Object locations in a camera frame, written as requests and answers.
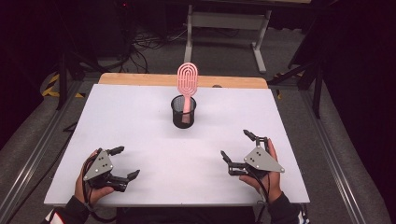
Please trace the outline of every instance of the dark background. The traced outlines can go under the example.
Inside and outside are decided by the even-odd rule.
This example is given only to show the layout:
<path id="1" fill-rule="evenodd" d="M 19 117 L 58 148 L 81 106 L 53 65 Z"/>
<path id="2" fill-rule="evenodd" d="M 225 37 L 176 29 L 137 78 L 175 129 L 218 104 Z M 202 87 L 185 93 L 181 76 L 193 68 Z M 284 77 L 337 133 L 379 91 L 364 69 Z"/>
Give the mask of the dark background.
<path id="1" fill-rule="evenodd" d="M 63 7 L 60 12 L 52 14 L 54 11 L 48 8 L 54 2 Z M 346 130 L 380 190 L 393 222 L 396 222 L 396 197 L 393 192 L 396 189 L 396 181 L 393 180 L 396 173 L 396 94 L 393 78 L 396 16 L 389 2 L 371 4 L 370 1 L 359 1 L 358 5 L 341 5 L 346 10 L 343 13 L 352 16 L 340 23 L 334 21 L 343 29 L 327 55 L 323 69 L 325 83 Z M 39 92 L 40 85 L 47 75 L 57 70 L 58 55 L 64 46 L 58 42 L 60 33 L 54 26 L 66 23 L 65 27 L 69 29 L 61 29 L 67 33 L 64 34 L 66 46 L 91 59 L 105 54 L 117 57 L 125 50 L 117 44 L 120 43 L 117 38 L 124 38 L 125 29 L 129 28 L 122 26 L 120 18 L 114 18 L 119 13 L 117 10 L 107 15 L 113 22 L 104 24 L 102 28 L 106 31 L 117 30 L 116 35 L 112 36 L 114 43 L 110 43 L 110 49 L 115 51 L 109 52 L 109 47 L 104 46 L 108 42 L 94 42 L 92 36 L 87 34 L 84 23 L 78 20 L 95 10 L 83 10 L 69 18 L 70 13 L 78 12 L 76 8 L 77 1 L 67 1 L 67 4 L 66 1 L 18 1 L 6 2 L 0 7 L 0 148 L 40 104 L 43 99 Z M 136 5 L 136 8 L 139 8 L 136 15 L 145 12 L 145 6 Z M 185 9 L 185 6 L 158 5 L 152 10 L 161 12 L 164 18 L 162 23 L 144 20 L 149 10 L 148 14 L 143 13 L 136 19 L 154 24 L 157 27 L 152 28 L 163 35 L 184 22 L 185 14 L 181 12 L 185 13 Z M 59 20 L 60 14 L 64 15 L 64 21 Z M 281 18 L 282 12 L 273 14 L 270 26 L 306 29 L 311 22 L 307 17 L 295 20 Z M 326 22 L 321 28 L 332 23 Z M 322 31 L 318 29 L 317 35 L 320 36 Z M 304 46 L 305 52 L 315 49 L 312 45 Z M 301 57 L 302 61 L 309 58 L 306 55 Z"/>

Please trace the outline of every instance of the sleeve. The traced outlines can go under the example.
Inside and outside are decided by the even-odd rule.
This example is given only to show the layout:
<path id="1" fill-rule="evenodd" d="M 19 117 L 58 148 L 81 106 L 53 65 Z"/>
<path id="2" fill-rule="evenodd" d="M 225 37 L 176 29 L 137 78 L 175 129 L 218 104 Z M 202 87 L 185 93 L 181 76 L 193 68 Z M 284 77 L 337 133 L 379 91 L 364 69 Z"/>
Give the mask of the sleeve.
<path id="1" fill-rule="evenodd" d="M 273 224 L 298 224 L 300 212 L 299 205 L 290 203 L 283 192 L 268 206 L 268 213 L 271 215 Z"/>
<path id="2" fill-rule="evenodd" d="M 90 212 L 75 196 L 67 203 L 65 208 L 54 208 L 41 224 L 83 224 L 88 219 Z"/>

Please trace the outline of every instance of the black stand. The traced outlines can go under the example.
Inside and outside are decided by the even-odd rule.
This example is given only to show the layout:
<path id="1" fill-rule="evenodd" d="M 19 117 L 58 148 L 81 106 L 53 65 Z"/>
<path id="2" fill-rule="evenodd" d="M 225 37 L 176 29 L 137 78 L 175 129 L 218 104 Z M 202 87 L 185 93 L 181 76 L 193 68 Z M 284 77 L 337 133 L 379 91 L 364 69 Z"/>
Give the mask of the black stand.
<path id="1" fill-rule="evenodd" d="M 67 100 L 67 70 L 74 80 L 82 80 L 85 77 L 85 73 L 79 63 L 85 63 L 90 68 L 100 72 L 109 73 L 107 69 L 100 66 L 98 63 L 94 63 L 83 56 L 75 53 L 74 51 L 64 49 L 60 53 L 59 57 L 59 103 L 57 110 L 60 110 Z"/>
<path id="2" fill-rule="evenodd" d="M 304 75 L 297 83 L 297 87 L 299 90 L 308 90 L 312 81 L 315 79 L 315 90 L 314 90 L 314 99 L 312 104 L 312 109 L 318 119 L 320 119 L 319 115 L 319 103 L 320 103 L 320 95 L 321 95 L 321 86 L 323 81 L 323 75 L 320 70 L 320 62 L 312 62 L 304 65 L 300 65 L 284 75 L 274 78 L 272 80 L 267 81 L 268 85 L 276 85 L 290 77 L 296 76 L 297 74 L 304 72 Z"/>

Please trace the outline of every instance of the gray carpet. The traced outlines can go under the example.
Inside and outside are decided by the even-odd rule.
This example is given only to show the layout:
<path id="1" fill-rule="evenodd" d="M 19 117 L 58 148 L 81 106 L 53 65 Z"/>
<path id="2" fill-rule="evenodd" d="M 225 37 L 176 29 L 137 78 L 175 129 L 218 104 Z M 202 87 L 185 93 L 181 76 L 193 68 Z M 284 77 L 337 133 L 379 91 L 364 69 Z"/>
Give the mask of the gray carpet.
<path id="1" fill-rule="evenodd" d="M 254 32 L 240 31 L 235 37 L 226 37 L 214 30 L 194 31 L 192 62 L 198 66 L 201 75 L 264 77 L 269 80 L 278 72 L 288 71 L 287 65 L 304 38 L 298 31 L 269 29 L 262 45 L 262 55 L 267 66 L 267 73 L 262 75 L 257 70 L 249 46 L 255 37 L 256 33 Z M 178 39 L 160 49 L 146 49 L 142 53 L 147 59 L 148 70 L 151 74 L 175 74 L 183 63 L 184 49 L 185 41 Z M 137 58 L 134 55 L 133 58 L 139 64 L 144 65 L 142 57 Z M 131 61 L 125 64 L 123 69 L 129 73 L 137 72 L 136 66 Z M 97 82 L 99 74 L 89 73 L 88 75 L 89 77 L 85 78 L 79 89 L 79 92 L 87 93 L 87 97 L 92 84 Z M 277 99 L 275 91 L 274 96 L 297 162 L 303 172 L 303 179 L 311 200 L 308 205 L 309 218 L 313 223 L 354 223 L 334 180 L 332 169 L 326 160 L 318 131 L 309 116 L 309 108 L 304 105 L 301 93 L 293 87 L 295 80 L 295 78 L 291 78 L 282 85 L 271 88 L 279 89 L 281 92 L 280 100 Z M 68 135 L 63 132 L 63 129 L 78 121 L 86 99 L 73 98 L 50 141 L 45 156 L 21 198 L 26 196 L 61 150 Z M 49 124 L 51 116 L 55 113 L 56 105 L 56 97 L 45 97 L 44 102 L 0 151 L 0 164 L 3 167 L 3 172 L 0 173 L 0 198 L 6 197 L 20 169 L 31 156 L 31 152 Z M 383 200 L 362 166 L 326 88 L 323 89 L 320 106 L 321 122 L 329 135 L 337 159 L 345 171 L 366 222 L 390 223 Z M 44 205 L 43 201 L 50 186 L 50 177 L 56 171 L 57 164 L 58 162 L 11 223 L 37 223 L 50 211 L 51 207 Z M 72 187 L 75 183 L 65 184 Z M 99 214 L 111 217 L 115 215 L 115 209 L 102 208 Z M 264 220 L 265 223 L 269 223 L 268 214 L 265 214 Z M 90 218 L 87 223 L 98 222 Z"/>

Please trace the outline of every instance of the brush handle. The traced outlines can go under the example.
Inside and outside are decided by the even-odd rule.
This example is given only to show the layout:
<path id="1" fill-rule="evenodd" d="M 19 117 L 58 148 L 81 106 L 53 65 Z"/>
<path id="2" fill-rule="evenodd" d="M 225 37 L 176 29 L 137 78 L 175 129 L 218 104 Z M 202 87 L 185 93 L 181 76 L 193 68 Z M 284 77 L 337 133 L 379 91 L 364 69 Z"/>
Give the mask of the brush handle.
<path id="1" fill-rule="evenodd" d="M 181 117 L 181 122 L 190 123 L 190 114 L 185 115 L 184 113 L 189 113 L 191 110 L 191 98 L 190 96 L 184 96 L 184 107 L 183 116 Z"/>

